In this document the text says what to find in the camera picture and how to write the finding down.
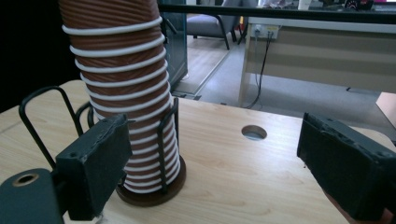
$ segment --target desk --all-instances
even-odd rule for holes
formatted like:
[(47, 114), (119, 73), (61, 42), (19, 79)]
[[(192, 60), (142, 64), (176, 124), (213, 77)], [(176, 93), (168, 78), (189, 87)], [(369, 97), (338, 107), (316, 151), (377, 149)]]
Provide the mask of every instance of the desk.
[[(372, 91), (396, 92), (396, 25), (251, 17), (253, 24), (279, 26), (263, 73)], [(249, 77), (262, 68), (266, 39), (247, 31), (239, 105)]]
[[(79, 80), (62, 85), (75, 109), (88, 101), (84, 86)], [(77, 138), (62, 104), (59, 93), (49, 91), (27, 106), (53, 155)], [(263, 127), (268, 136), (247, 139), (241, 130), (249, 124)], [(145, 208), (114, 192), (105, 223), (347, 223), (296, 156), (301, 125), (297, 118), (180, 99), (180, 155), (187, 165), (183, 189), (169, 202)], [(0, 130), (1, 183), (28, 169), (50, 170), (17, 107), (0, 115)], [(392, 146), (385, 135), (375, 138)]]

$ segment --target cable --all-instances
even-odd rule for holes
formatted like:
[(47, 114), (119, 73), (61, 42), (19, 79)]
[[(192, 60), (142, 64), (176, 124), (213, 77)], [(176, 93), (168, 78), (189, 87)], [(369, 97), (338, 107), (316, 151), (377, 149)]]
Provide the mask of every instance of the cable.
[(260, 81), (257, 81), (257, 76), (256, 76), (256, 85), (258, 86), (257, 96), (250, 105), (244, 107), (246, 109), (250, 109), (251, 107), (253, 107), (259, 101), (260, 95), (262, 94), (262, 72), (264, 71), (264, 66), (265, 66), (265, 61), (267, 59), (268, 49), (270, 47), (273, 35), (274, 35), (273, 32), (270, 32), (270, 31), (268, 32), (268, 38), (267, 38), (267, 43), (266, 43), (265, 52), (264, 52), (264, 59), (262, 60), (262, 70), (260, 71)]

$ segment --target table surface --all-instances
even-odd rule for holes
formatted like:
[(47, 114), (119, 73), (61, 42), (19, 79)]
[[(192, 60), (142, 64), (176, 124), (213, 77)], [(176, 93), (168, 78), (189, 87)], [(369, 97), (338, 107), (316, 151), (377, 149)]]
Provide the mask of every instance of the table surface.
[[(79, 80), (62, 85), (75, 109), (88, 101), (84, 87)], [(77, 139), (58, 92), (35, 98), (26, 111), (53, 156)], [(166, 203), (138, 207), (114, 192), (92, 223), (347, 223), (296, 156), (301, 124), (297, 118), (179, 99), (180, 155), (187, 166), (180, 193)], [(241, 133), (247, 125), (263, 127), (266, 138), (247, 139)], [(50, 170), (17, 107), (0, 114), (0, 130), (0, 183), (25, 170)], [(392, 147), (385, 135), (373, 134)], [(79, 223), (67, 214), (64, 220)]]

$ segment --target electrical outlet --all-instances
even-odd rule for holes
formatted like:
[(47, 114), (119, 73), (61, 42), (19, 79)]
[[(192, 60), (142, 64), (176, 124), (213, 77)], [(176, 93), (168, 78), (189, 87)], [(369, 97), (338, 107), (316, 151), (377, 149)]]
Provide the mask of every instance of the electrical outlet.
[(252, 24), (251, 36), (257, 36), (258, 38), (269, 38), (277, 39), (277, 33), (279, 26), (277, 25), (265, 25), (265, 24)]

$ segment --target round wooden base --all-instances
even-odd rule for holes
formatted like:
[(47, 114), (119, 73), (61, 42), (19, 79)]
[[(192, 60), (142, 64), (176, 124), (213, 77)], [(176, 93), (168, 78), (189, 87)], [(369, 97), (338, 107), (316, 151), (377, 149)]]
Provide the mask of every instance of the round wooden base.
[(178, 176), (175, 180), (167, 186), (168, 191), (166, 193), (163, 193), (163, 190), (159, 189), (151, 193), (139, 194), (129, 191), (124, 186), (118, 186), (116, 188), (118, 195), (123, 201), (142, 207), (166, 203), (178, 194), (186, 181), (186, 163), (181, 156), (179, 156), (179, 159), (180, 171), (178, 172)]

